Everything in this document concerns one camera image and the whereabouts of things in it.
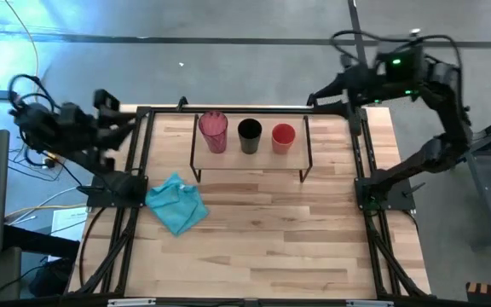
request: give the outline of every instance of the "white paper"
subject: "white paper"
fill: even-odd
[[[83,222],[86,220],[88,213],[85,207],[72,208],[72,209],[62,209],[54,211],[52,215],[52,229],[51,232],[58,229],[64,229],[65,227],[71,226],[75,223]],[[81,240],[83,236],[84,223],[80,223],[68,229],[58,231],[53,234],[53,236],[65,238],[68,240]],[[49,261],[54,261],[59,259],[58,257],[49,256]]]

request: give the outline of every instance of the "black cup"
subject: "black cup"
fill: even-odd
[[[244,154],[254,154],[261,140],[263,127],[255,119],[244,119],[238,125],[238,136]]]

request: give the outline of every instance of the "table leg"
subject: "table leg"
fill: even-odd
[[[79,242],[4,225],[3,249],[17,246],[24,252],[37,252],[75,259]]]

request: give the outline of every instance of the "floor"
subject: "floor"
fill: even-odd
[[[56,0],[10,1],[32,33],[133,37],[139,43],[67,43],[66,38],[36,43],[39,76],[59,102],[73,101],[92,111],[93,90],[104,88],[123,103],[191,103],[303,105],[308,93],[325,86],[341,67],[338,54],[320,45],[159,44],[162,38],[328,38],[350,29],[346,0]],[[471,106],[473,130],[491,123],[491,1],[355,0],[361,29],[399,34],[411,28],[444,33],[458,41],[481,42],[462,50],[465,104]],[[22,28],[0,0],[0,90],[16,73],[35,73],[32,46],[17,35]],[[367,48],[367,57],[374,49]],[[429,53],[453,61],[451,49]],[[19,92],[30,90],[19,84]],[[402,158],[441,131],[436,115],[421,102],[385,102],[394,120]],[[0,102],[0,129],[11,131],[11,148],[19,148],[17,129]],[[82,182],[91,179],[73,163]],[[415,195],[419,233],[432,292],[441,298],[465,299],[465,283],[491,283],[491,248],[473,252],[469,244],[489,231],[468,169],[459,165],[442,174],[420,174],[426,182]],[[43,182],[9,171],[7,212],[34,206],[74,186],[65,173]],[[85,202],[71,192],[55,205]],[[46,229],[50,210],[36,212],[26,229]]]

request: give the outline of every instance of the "white cable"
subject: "white cable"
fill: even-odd
[[[30,32],[27,30],[26,28],[26,25],[24,25],[24,22],[22,21],[22,19],[18,16],[18,14],[16,13],[16,11],[14,10],[13,6],[10,5],[9,1],[8,0],[4,0],[5,3],[9,6],[9,9],[13,11],[13,14],[14,16],[16,16],[16,19],[18,19],[18,21],[20,22],[20,24],[22,25],[22,27],[24,28],[24,31],[26,31],[26,34],[27,36],[30,38],[30,42],[32,42],[32,46],[33,46],[33,52],[35,53],[35,77],[38,77],[39,78],[39,54],[38,54],[38,49],[37,47],[35,47],[35,43],[33,42],[33,38],[32,38],[32,35],[30,34]],[[39,91],[39,88],[37,88],[36,90],[36,85],[33,84],[33,92],[37,93]],[[38,97],[35,96],[35,102],[38,102]]]
[[[46,204],[47,204],[49,201],[51,201],[51,200],[55,199],[56,197],[58,197],[58,196],[60,196],[60,195],[62,195],[62,194],[65,194],[65,193],[67,193],[67,192],[73,191],[73,190],[75,190],[75,189],[77,189],[77,187],[73,187],[73,188],[65,189],[65,190],[63,190],[63,191],[61,191],[61,192],[59,192],[59,193],[57,193],[57,194],[54,194],[54,195],[50,196],[50,197],[49,197],[49,198],[48,198],[46,201],[44,201],[44,202],[42,202],[41,204],[37,205],[35,208],[31,209],[30,211],[28,211],[28,212],[26,212],[26,213],[22,214],[20,217],[18,217],[17,219],[15,219],[15,220],[14,220],[12,223],[10,223],[9,225],[10,225],[10,226],[12,226],[12,225],[14,225],[14,224],[18,223],[18,222],[19,222],[19,221],[21,221],[21,220],[22,220],[24,217],[27,217],[27,216],[28,216],[28,215],[30,215],[32,212],[36,211],[36,210],[37,210],[39,207],[46,205]]]

